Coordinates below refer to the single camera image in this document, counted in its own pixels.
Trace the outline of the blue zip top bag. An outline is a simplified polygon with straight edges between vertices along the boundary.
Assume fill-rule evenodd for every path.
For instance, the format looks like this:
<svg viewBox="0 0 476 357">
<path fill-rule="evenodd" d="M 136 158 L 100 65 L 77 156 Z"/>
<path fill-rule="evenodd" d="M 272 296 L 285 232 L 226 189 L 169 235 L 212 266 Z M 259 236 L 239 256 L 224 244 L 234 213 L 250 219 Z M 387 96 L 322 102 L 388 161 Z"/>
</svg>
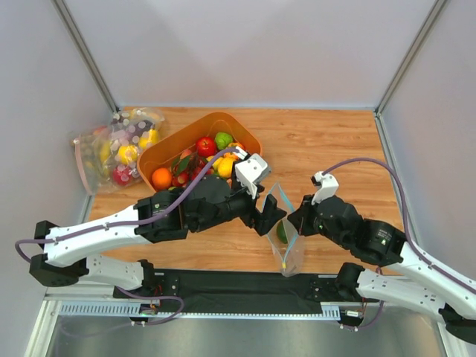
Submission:
<svg viewBox="0 0 476 357">
<path fill-rule="evenodd" d="M 300 237 L 287 220 L 287 216 L 295 211 L 295 208 L 288 196 L 285 194 L 283 188 L 279 182 L 276 182 L 269 190 L 277 200 L 277 207 L 287 212 L 287 215 L 281 219 L 284 221 L 286 227 L 286 233 L 289 244 L 282 244 L 276 235 L 277 224 L 266 234 L 267 240 L 271 246 L 271 251 L 274 256 L 274 260 L 279 268 L 279 272 L 284 277 L 291 277 L 299 274 L 303 267 L 304 260 L 304 242 L 303 237 Z"/>
</svg>

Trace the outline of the fake orange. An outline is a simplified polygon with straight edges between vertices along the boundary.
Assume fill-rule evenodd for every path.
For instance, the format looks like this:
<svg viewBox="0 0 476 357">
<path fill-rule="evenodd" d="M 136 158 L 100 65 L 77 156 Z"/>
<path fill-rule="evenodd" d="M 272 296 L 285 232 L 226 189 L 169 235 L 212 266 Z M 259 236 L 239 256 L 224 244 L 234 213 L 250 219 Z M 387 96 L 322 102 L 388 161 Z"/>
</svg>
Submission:
<svg viewBox="0 0 476 357">
<path fill-rule="evenodd" d="M 159 190 L 167 190 L 172 185 L 173 174 L 166 167 L 160 167 L 152 173 L 152 185 Z"/>
</svg>

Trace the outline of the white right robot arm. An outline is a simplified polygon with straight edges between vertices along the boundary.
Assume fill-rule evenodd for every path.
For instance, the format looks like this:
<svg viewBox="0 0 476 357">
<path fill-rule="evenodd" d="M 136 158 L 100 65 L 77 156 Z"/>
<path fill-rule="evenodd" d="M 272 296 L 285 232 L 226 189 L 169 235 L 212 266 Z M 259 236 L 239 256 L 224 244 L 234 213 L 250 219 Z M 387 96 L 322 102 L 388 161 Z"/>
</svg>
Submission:
<svg viewBox="0 0 476 357">
<path fill-rule="evenodd" d="M 428 254 L 416 254 L 405 234 L 392 225 L 363 218 L 337 196 L 313 204 L 306 195 L 288 221 L 304 237 L 320 234 L 364 263 L 387 267 L 409 279 L 384 277 L 355 263 L 344 263 L 335 279 L 343 299 L 374 299 L 400 305 L 443 323 L 453 336 L 475 343 L 475 282 L 463 288 L 443 274 Z"/>
</svg>

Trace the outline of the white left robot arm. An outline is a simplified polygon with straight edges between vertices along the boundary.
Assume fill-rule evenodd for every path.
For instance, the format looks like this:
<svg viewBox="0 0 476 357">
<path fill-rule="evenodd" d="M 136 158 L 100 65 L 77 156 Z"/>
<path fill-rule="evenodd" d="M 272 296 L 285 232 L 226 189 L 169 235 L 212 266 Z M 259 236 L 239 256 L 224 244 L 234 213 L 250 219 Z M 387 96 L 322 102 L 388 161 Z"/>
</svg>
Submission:
<svg viewBox="0 0 476 357">
<path fill-rule="evenodd" d="M 286 212 L 268 194 L 262 210 L 257 197 L 240 184 L 216 176 L 195 180 L 188 188 L 155 193 L 111 216 L 81 225 L 36 225 L 43 252 L 31 258 L 30 274 L 43 286 L 72 286 L 92 281 L 127 291 L 151 289 L 154 266 L 147 260 L 128 263 L 104 256 L 104 251 L 185 239 L 222 223 L 240 219 L 259 236 L 266 235 Z"/>
</svg>

